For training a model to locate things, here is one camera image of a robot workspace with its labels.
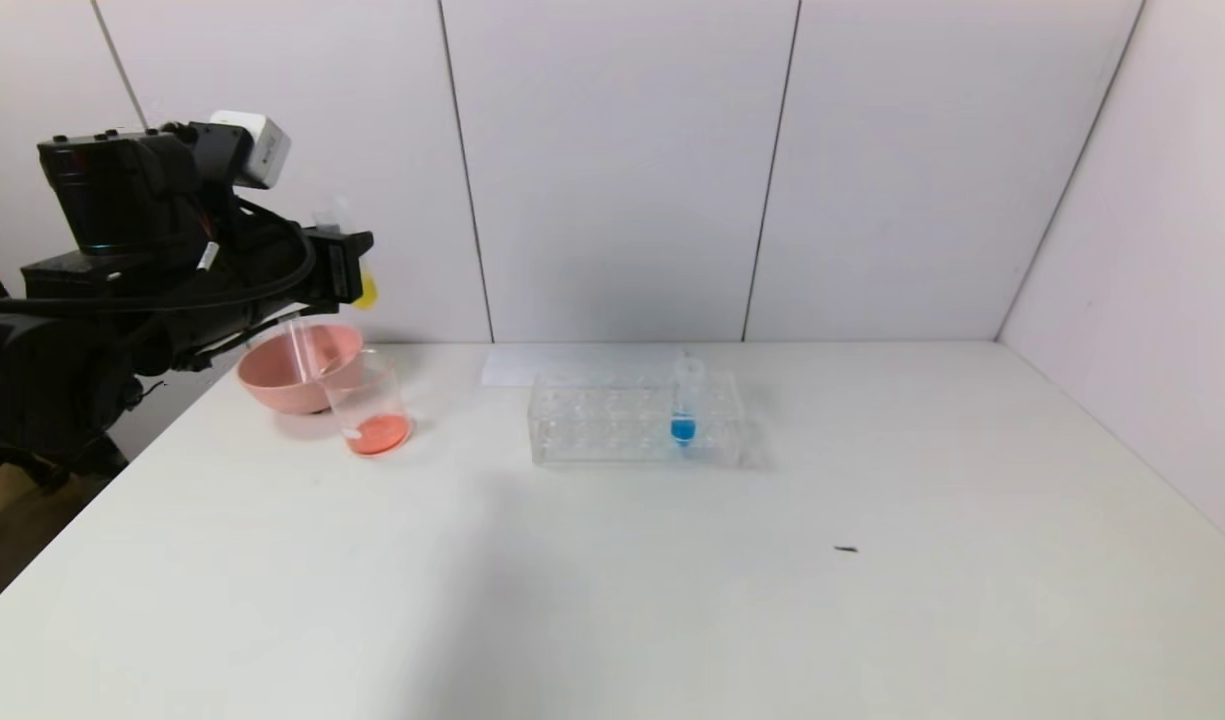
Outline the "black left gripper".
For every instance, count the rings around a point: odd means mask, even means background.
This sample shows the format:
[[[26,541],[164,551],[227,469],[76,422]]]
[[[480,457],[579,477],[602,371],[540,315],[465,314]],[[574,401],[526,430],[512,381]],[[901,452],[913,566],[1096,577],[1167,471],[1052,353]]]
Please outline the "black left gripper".
[[[254,242],[240,255],[240,279],[245,287],[283,280],[311,258],[310,272],[274,295],[278,307],[292,304],[348,305],[364,296],[363,260],[374,247],[372,231],[341,233],[318,227],[296,231],[270,225],[255,231]]]

